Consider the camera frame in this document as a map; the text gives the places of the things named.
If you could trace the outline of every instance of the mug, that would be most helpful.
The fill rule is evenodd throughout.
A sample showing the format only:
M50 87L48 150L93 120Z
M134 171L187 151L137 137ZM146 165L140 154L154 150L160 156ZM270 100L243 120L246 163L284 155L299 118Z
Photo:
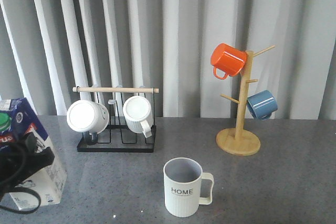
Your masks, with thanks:
M230 76L239 74L245 65L247 53L239 51L227 44L219 44L211 55L211 65L214 66L214 76L224 80ZM223 77L217 75L217 69L225 72Z
M247 108L254 119L265 120L278 110L278 104L272 93L264 90L247 98Z
M100 103L79 100L68 109L67 123L74 131L99 134L109 123L109 112Z
M209 197L200 197L202 179L211 181ZM178 157L169 160L163 167L164 203L168 212L177 217L196 213L199 205L212 203L214 176L204 173L198 162Z
M146 138L152 135L152 107L150 102L139 95L128 98L122 108L128 128L134 133L143 133Z

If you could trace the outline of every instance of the blue mug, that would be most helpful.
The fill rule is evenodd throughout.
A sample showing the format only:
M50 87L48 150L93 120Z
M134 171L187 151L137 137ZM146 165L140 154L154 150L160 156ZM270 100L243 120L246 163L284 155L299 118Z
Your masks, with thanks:
M253 118L265 120L278 110L278 104L272 93L264 90L247 98L247 108Z

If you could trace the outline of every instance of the white mug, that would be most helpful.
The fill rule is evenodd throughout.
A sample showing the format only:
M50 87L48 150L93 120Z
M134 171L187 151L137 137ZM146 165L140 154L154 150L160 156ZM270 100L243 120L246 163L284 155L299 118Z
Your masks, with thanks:
M210 196L200 197L202 179L211 180ZM204 173L198 162L178 157L169 160L163 167L164 203L168 212L178 217L196 213L199 205L212 202L214 176Z
M67 123L74 131L99 134L109 123L109 111L100 103L79 100L68 109Z
M128 128L135 133L143 133L146 138L152 135L152 107L150 102L139 95L128 98L122 108Z

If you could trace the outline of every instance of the gray countertop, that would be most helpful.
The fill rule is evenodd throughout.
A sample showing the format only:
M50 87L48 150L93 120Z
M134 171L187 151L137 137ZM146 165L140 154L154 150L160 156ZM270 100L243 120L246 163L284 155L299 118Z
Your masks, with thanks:
M31 215L0 210L0 223L335 223L336 122L246 120L253 156L222 151L231 119L157 118L154 153L78 153L65 116L41 116L67 170L61 203ZM213 203L187 218L164 206L165 162L189 157L214 175ZM2 205L14 207L9 195Z

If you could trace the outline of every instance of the upside-down mug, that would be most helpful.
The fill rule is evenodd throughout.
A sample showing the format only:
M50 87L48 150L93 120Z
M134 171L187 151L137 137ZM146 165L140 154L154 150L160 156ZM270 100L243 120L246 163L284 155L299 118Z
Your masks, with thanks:
M255 119L265 120L278 110L278 104L274 96L268 90L247 98L247 108Z
M134 133L143 133L148 138L152 135L154 119L150 102L139 95L128 98L122 107L128 128Z
M68 109L67 123L74 131L99 134L109 123L109 111L100 103L79 100Z
M245 65L247 53L239 51L227 44L219 44L211 55L211 65L214 66L214 76L224 80L228 76L239 74ZM225 72L223 77L217 75L217 69Z

